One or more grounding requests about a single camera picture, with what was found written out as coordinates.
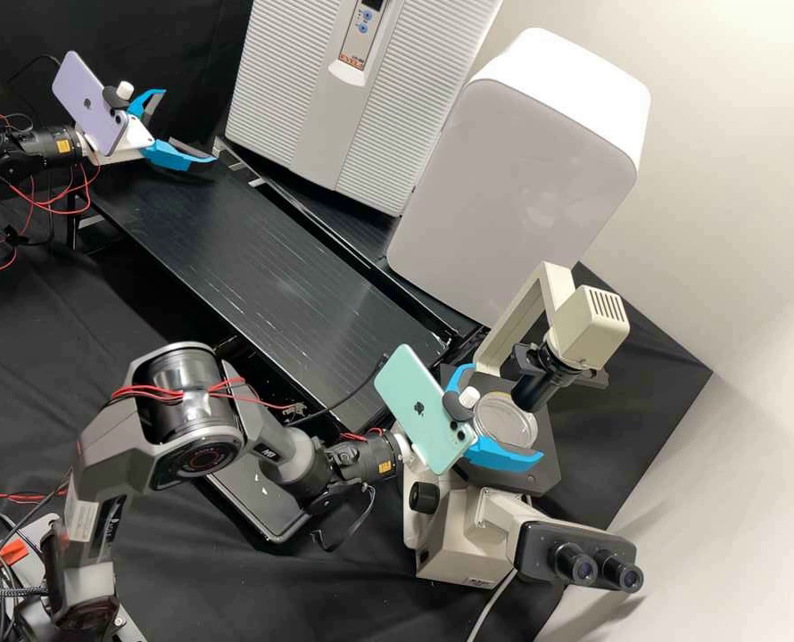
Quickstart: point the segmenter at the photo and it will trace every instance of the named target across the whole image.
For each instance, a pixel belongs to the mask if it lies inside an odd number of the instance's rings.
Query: smartphone
[[[64,56],[52,81],[52,93],[90,138],[91,145],[103,156],[111,155],[127,130],[129,117],[105,101],[103,83],[78,53],[69,51]]]
[[[412,448],[431,471],[442,474],[477,441],[471,424],[454,421],[442,405],[442,387],[405,343],[373,382]]]

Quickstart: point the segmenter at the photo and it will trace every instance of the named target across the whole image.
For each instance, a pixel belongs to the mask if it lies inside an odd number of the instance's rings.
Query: mint green iphone
[[[442,387],[405,343],[394,351],[373,385],[434,473],[448,470],[477,440],[470,424],[459,424],[448,415]]]

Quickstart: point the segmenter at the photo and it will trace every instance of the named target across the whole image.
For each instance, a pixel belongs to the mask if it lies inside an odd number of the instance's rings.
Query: incubator control panel
[[[341,62],[357,70],[364,70],[379,23],[382,21],[384,7],[385,0],[358,0],[350,26],[346,30],[346,38],[343,39]]]

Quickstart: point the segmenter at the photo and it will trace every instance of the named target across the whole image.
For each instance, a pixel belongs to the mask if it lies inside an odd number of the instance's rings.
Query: white cap
[[[474,386],[468,386],[459,394],[459,403],[462,404],[462,407],[466,407],[469,410],[473,408],[479,400],[480,392],[478,392],[477,388]]]
[[[123,100],[129,100],[132,98],[132,94],[135,93],[136,89],[132,86],[132,83],[128,83],[126,80],[121,80],[118,84],[118,89],[115,91],[115,94],[118,95],[119,98]]]

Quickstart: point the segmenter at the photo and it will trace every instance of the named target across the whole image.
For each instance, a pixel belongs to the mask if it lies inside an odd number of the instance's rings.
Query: sticker label
[[[64,525],[67,526],[67,536],[70,541],[88,542],[94,533],[96,512],[99,504],[96,502],[81,501],[76,495],[76,484],[73,475],[70,476],[70,486],[67,488],[67,500],[64,504]]]
[[[261,455],[263,455],[267,459],[270,459],[270,460],[275,461],[275,462],[276,461],[281,461],[281,456],[275,450],[271,449],[266,444],[257,444],[257,446],[255,446],[254,449],[257,450],[257,452],[259,452]]]
[[[94,536],[91,538],[90,556],[97,560],[108,559],[112,556],[112,543],[118,534],[120,516],[127,503],[126,495],[106,499],[100,508],[100,516],[96,521]]]
[[[463,582],[466,586],[473,586],[478,587],[479,589],[494,589],[495,582],[490,582],[488,580],[479,580],[478,578],[466,578],[466,581]]]

